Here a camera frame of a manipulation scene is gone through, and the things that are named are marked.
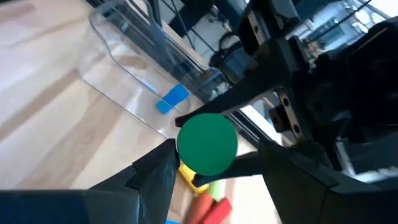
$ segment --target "wooden table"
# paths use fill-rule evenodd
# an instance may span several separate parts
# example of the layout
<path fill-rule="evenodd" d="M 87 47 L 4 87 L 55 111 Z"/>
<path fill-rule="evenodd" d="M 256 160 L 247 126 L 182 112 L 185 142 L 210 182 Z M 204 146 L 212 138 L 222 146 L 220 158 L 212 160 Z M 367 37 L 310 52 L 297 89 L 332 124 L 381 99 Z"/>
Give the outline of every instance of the wooden table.
<path fill-rule="evenodd" d="M 90 10 L 84 0 L 1 5 L 0 189 L 86 189 L 165 140 L 80 78 Z M 239 151 L 250 150 L 239 137 Z M 180 222 L 191 198 L 177 176 L 169 218 Z"/>

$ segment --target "orange block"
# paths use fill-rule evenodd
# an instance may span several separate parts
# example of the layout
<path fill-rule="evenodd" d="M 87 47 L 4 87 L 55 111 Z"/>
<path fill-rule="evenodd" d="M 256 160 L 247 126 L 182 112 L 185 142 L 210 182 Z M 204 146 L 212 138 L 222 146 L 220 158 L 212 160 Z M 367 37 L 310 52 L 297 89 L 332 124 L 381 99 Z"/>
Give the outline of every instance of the orange block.
<path fill-rule="evenodd" d="M 232 206 L 228 198 L 217 203 L 201 220 L 200 224 L 219 224 L 231 213 Z"/>
<path fill-rule="evenodd" d="M 193 202 L 192 208 L 186 219 L 186 224 L 198 224 L 199 221 L 208 213 L 213 205 L 213 197 L 205 192 L 198 195 Z"/>

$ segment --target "black cable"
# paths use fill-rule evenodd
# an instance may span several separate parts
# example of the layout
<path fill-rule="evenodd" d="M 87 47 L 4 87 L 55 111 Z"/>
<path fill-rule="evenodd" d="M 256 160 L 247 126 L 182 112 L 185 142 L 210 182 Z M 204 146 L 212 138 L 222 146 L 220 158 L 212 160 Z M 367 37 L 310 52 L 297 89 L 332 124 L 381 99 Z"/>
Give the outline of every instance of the black cable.
<path fill-rule="evenodd" d="M 226 32 L 218 41 L 218 50 L 222 50 L 222 46 L 225 40 L 227 40 L 230 37 L 233 37 L 235 35 L 235 33 L 233 31 L 228 31 Z"/>
<path fill-rule="evenodd" d="M 179 11 L 179 10 L 177 9 L 177 7 L 175 6 L 174 0 L 172 0 L 172 5 L 173 5 L 173 7 L 174 7 L 175 14 L 178 16 L 178 19 L 180 20 L 181 25 L 182 25 L 182 27 L 184 28 L 185 33 L 187 34 L 187 39 L 188 39 L 189 43 L 191 44 L 192 49 L 196 51 L 195 46 L 194 46 L 194 44 L 192 43 L 191 38 L 190 38 L 190 36 L 189 36 L 188 30 L 187 30 L 187 28 L 185 27 L 184 21 L 182 21 L 182 18 L 181 18 L 181 15 L 180 15 L 180 11 Z"/>
<path fill-rule="evenodd" d="M 166 7 L 168 7 L 168 9 L 170 9 L 172 12 L 174 12 L 173 8 L 165 1 L 162 0 L 162 2 L 165 4 Z M 201 37 L 198 32 L 195 29 L 192 29 L 192 32 L 212 51 L 212 52 L 216 52 L 216 50 L 210 45 L 208 44 L 203 37 Z"/>
<path fill-rule="evenodd" d="M 343 22 L 345 22 L 347 19 L 349 19 L 351 16 L 353 16 L 355 13 L 359 12 L 361 9 L 363 9 L 365 6 L 367 6 L 372 0 L 367 1 L 366 3 L 362 4 L 362 6 L 360 6 L 359 8 L 357 8 L 357 10 L 353 11 L 352 13 L 348 14 L 346 17 L 344 17 L 341 21 L 339 21 L 338 23 L 336 23 L 335 25 L 331 26 L 329 29 L 327 29 L 326 31 L 324 31 L 323 33 L 317 35 L 316 37 L 314 37 L 312 40 L 307 42 L 307 45 L 318 40 L 319 38 L 323 37 L 325 34 L 327 34 L 329 31 L 333 30 L 334 28 L 340 26 Z"/>
<path fill-rule="evenodd" d="M 195 30 L 196 28 L 197 28 L 197 24 L 195 24 L 195 25 L 192 27 L 191 30 Z M 196 35 L 193 35 L 193 37 L 192 37 L 192 42 L 193 42 L 193 43 L 196 43 L 196 42 L 197 42 L 197 36 L 196 36 Z"/>

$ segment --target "yellow block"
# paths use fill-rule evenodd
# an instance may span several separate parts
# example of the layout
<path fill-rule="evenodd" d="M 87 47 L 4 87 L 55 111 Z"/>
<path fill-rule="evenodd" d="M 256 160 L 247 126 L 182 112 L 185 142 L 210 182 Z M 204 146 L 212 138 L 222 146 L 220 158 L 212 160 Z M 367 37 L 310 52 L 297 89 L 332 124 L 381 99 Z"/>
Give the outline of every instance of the yellow block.
<path fill-rule="evenodd" d="M 180 168 L 178 168 L 182 176 L 185 178 L 185 180 L 188 182 L 189 186 L 191 186 L 192 190 L 196 194 L 201 194 L 205 192 L 209 188 L 209 184 L 202 185 L 200 187 L 195 187 L 192 184 L 193 176 L 195 175 L 195 172 L 189 169 L 185 164 L 181 163 Z"/>

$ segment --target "wooden surface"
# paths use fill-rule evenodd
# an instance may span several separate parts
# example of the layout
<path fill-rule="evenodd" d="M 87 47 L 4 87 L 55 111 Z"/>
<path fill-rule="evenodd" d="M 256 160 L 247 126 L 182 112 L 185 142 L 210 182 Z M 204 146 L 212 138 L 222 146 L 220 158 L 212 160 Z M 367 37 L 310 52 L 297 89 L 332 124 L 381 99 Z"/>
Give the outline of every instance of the wooden surface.
<path fill-rule="evenodd" d="M 100 81 L 94 78 L 93 71 L 106 59 L 84 73 L 78 69 L 90 10 L 83 0 L 0 5 L 0 189 L 86 189 L 127 167 L 165 136 L 178 133 L 170 125 L 174 117 L 160 122 L 153 108 L 146 111 L 147 98 L 129 90 L 131 81 L 109 73 L 97 74 Z M 201 60 L 169 27 L 165 30 Z M 175 82 L 137 49 L 119 56 L 131 72 L 151 80 L 161 77 L 166 80 L 163 86 Z M 144 69 L 138 69 L 140 64 L 130 56 L 145 62 Z M 117 69 L 107 66 L 107 72 Z M 149 127 L 80 75 L 95 85 L 107 84 L 111 95 L 128 103 L 122 106 L 130 111 L 141 108 L 146 122 L 158 126 Z M 188 110 L 199 104 L 194 99 Z M 240 139 L 239 150 L 252 147 Z M 169 218 L 180 222 L 191 198 L 192 191 L 178 175 Z"/>

